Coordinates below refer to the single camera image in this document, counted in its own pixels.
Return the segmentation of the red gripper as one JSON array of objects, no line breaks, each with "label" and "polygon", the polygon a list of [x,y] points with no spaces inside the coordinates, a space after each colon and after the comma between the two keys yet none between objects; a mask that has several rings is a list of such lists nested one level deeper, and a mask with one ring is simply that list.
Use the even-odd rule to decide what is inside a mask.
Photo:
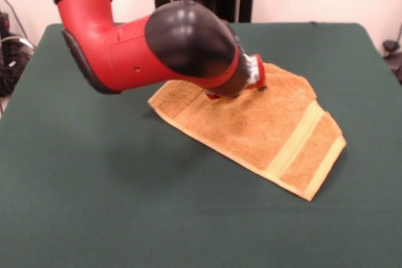
[{"label": "red gripper", "polygon": [[258,54],[249,56],[243,53],[239,55],[236,69],[228,81],[217,88],[206,90],[205,94],[210,99],[221,97],[235,99],[249,89],[266,90],[266,74],[263,61]]}]

